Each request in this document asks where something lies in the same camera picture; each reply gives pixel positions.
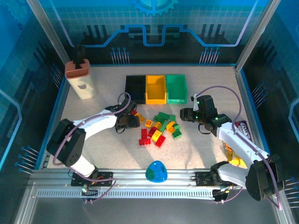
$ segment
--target yellow bin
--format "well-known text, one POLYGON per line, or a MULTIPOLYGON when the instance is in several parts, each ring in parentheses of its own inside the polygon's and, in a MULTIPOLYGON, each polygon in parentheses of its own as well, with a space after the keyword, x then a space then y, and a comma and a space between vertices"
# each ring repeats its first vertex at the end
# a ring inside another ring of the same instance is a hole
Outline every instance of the yellow bin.
POLYGON ((146 76, 145 103, 166 104, 166 79, 165 76, 146 76))

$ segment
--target white work surface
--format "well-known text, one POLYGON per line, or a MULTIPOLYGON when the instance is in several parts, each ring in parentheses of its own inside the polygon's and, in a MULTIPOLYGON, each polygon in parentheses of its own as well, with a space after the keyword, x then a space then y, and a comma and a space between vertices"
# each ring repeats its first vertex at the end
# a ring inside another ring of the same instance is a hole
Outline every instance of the white work surface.
MULTIPOLYGON (((211 165, 226 161, 224 145, 217 137, 203 135, 198 124, 183 122, 179 111, 193 107, 190 96, 212 85, 224 85, 239 89, 233 67, 92 67, 91 73, 98 87, 98 95, 81 100, 70 88, 61 119, 78 120, 99 113, 105 107, 117 104, 117 98, 125 90, 126 75, 184 74, 188 88, 187 104, 138 105, 138 112, 146 119, 153 119, 159 112, 176 115, 183 136, 178 139, 164 132, 166 140, 161 148, 150 145, 140 146, 141 128, 128 129, 117 134, 114 128, 106 129, 85 141, 83 156, 98 168, 147 168, 153 161, 160 160, 168 169, 210 168, 211 165)), ((214 88, 208 90, 214 99, 218 113, 233 119, 239 104, 228 90, 214 88)), ((247 120, 244 106, 238 120, 247 120)), ((53 168, 52 158, 48 167, 53 168)))

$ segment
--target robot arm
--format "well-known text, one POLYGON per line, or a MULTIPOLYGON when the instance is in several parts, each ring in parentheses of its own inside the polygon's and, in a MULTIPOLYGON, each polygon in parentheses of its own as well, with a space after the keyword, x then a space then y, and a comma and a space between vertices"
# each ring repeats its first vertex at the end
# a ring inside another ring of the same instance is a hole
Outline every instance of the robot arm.
POLYGON ((191 97, 193 108, 180 111, 183 121, 198 122, 199 127, 227 143, 238 156, 242 158, 248 168, 235 167, 228 162, 220 162, 211 166, 210 179, 214 184, 234 183, 247 189, 249 194, 260 201, 275 193, 273 181, 269 171, 258 155, 260 153, 270 164, 274 172, 279 190, 283 189, 282 161, 277 155, 270 156, 260 149, 236 128, 232 129, 232 120, 225 114, 218 114, 211 96, 191 97))
MULTIPOLYGON (((82 155, 84 142, 92 135, 107 128, 115 127, 116 130, 119 130, 139 127, 139 118, 131 115, 132 111, 136 107, 135 102, 130 101, 125 110, 117 113, 117 111, 124 108, 127 103, 128 99, 125 99, 120 105, 106 107, 98 114, 116 113, 113 115, 94 118, 83 124, 80 128, 77 128, 62 147, 62 150, 57 157, 58 160, 60 160, 65 166, 81 173, 83 176, 90 179, 96 179, 98 169, 82 155)), ((47 151, 52 155, 55 155, 70 130, 87 119, 88 118, 76 121, 69 121, 68 119, 61 120, 47 145, 47 151)))

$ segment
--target red lego brick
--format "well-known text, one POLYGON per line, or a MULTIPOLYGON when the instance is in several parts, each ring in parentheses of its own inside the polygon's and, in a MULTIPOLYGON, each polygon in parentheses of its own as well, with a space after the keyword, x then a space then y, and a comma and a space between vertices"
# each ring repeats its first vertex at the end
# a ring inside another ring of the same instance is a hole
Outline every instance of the red lego brick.
POLYGON ((152 127, 148 133, 148 136, 151 138, 153 136, 153 134, 155 133, 155 131, 157 130, 156 127, 152 127))
POLYGON ((141 129, 141 139, 146 139, 148 137, 148 130, 141 129))
POLYGON ((150 139, 139 139, 139 145, 140 146, 150 145, 150 139))
POLYGON ((165 138, 163 135, 161 135, 161 136, 158 138, 157 142, 155 143, 155 146, 157 146, 157 147, 161 147, 161 145, 163 144, 163 142, 164 142, 165 139, 166 139, 166 138, 165 138))

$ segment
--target green bin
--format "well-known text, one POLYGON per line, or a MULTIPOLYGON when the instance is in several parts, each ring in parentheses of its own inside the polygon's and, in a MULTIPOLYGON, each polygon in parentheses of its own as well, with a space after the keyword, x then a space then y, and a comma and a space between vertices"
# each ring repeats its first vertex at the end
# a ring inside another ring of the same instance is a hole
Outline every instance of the green bin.
POLYGON ((188 90, 185 75, 166 75, 168 104, 187 103, 188 90))

